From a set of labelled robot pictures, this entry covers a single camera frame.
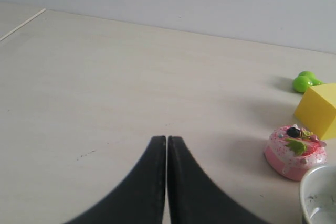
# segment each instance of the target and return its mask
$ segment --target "green toy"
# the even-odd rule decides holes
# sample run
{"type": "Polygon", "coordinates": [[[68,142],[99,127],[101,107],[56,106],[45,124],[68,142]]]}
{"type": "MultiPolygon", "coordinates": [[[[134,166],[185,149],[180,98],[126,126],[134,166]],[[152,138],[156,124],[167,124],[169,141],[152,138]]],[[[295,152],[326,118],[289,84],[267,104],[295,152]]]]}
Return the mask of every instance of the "green toy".
{"type": "Polygon", "coordinates": [[[310,71],[303,71],[294,79],[292,85],[295,91],[305,93],[310,86],[322,85],[322,81],[316,79],[315,74],[310,71]]]}

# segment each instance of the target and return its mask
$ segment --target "white tabletop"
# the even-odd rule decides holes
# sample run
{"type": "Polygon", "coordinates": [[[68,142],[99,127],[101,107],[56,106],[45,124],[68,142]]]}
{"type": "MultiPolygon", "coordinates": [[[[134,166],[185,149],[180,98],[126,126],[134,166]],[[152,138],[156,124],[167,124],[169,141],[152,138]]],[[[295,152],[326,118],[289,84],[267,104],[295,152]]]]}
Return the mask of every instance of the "white tabletop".
{"type": "Polygon", "coordinates": [[[43,8],[0,2],[0,41],[44,11],[43,8]]]}
{"type": "MultiPolygon", "coordinates": [[[[263,147],[296,122],[291,79],[312,70],[334,82],[335,55],[51,11],[19,31],[0,43],[0,223],[75,217],[162,134],[184,137],[253,213],[299,223],[299,183],[263,147]]],[[[327,151],[336,163],[335,141],[327,151]]]]}

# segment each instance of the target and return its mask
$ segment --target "yellow foam block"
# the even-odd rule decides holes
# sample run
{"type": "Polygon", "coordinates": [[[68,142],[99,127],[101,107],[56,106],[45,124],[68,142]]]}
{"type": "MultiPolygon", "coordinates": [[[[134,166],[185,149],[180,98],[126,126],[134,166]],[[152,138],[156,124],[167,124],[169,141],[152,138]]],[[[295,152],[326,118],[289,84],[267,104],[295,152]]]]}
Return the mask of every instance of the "yellow foam block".
{"type": "Polygon", "coordinates": [[[309,87],[294,115],[321,140],[336,137],[336,83],[309,87]]]}

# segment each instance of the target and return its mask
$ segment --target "white bowl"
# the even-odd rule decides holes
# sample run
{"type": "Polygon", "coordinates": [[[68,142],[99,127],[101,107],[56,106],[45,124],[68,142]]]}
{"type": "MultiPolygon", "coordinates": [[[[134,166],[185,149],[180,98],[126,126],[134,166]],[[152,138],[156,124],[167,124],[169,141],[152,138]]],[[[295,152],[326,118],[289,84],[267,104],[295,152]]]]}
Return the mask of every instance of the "white bowl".
{"type": "Polygon", "coordinates": [[[336,166],[307,171],[300,183],[300,203],[307,224],[336,223],[336,166]]]}

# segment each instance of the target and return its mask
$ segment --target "toy cake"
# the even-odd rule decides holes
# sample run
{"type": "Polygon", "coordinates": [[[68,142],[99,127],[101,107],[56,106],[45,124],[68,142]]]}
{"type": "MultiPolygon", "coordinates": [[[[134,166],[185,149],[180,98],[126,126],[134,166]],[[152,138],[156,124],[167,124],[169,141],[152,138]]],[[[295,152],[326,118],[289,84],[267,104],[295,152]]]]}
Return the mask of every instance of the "toy cake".
{"type": "Polygon", "coordinates": [[[281,175],[300,181],[310,168],[325,164],[325,142],[304,128],[284,126],[269,137],[264,150],[268,163],[281,175]]]}

